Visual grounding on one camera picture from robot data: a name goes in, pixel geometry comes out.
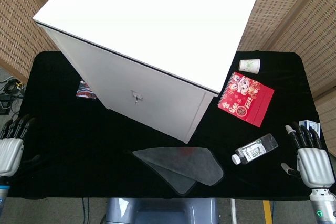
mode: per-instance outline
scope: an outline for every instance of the black velvet cloth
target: black velvet cloth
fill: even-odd
[[[296,167],[296,150],[285,125],[305,119],[319,122],[302,61],[291,52],[237,52],[228,77],[237,71],[239,60],[254,58],[261,59],[259,74],[243,74],[275,90],[261,128],[220,110],[220,96],[214,98],[188,146],[211,150],[224,178],[215,186],[197,183],[186,197],[302,200],[311,193],[280,166],[284,162]],[[186,145],[107,110],[99,100],[76,98],[80,80],[61,52],[42,52],[36,57],[19,115],[37,118],[25,139],[22,160],[37,154],[41,158],[22,164],[11,178],[9,196],[178,197],[130,152]],[[267,133],[275,137],[277,149],[247,165],[233,164],[235,149]]]

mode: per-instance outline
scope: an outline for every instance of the paper cup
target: paper cup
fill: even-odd
[[[260,59],[241,60],[239,62],[239,70],[249,73],[259,73]]]

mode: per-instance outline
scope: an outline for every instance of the bottle label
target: bottle label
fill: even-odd
[[[249,162],[266,153],[266,149],[262,145],[260,139],[257,139],[249,145],[244,146],[242,151]]]

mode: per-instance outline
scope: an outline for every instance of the plastic bottle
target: plastic bottle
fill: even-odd
[[[238,148],[236,154],[232,155],[231,158],[236,165],[239,165],[240,163],[245,165],[277,147],[277,141],[275,141],[272,134],[268,133],[267,135]]]

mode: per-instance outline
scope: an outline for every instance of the small box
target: small box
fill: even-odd
[[[299,125],[303,125],[304,127],[306,127],[307,129],[309,129],[310,127],[312,127],[318,134],[319,137],[321,137],[320,132],[321,132],[321,124],[320,123],[316,123],[313,121],[309,121],[309,120],[304,120],[304,121],[300,121]]]

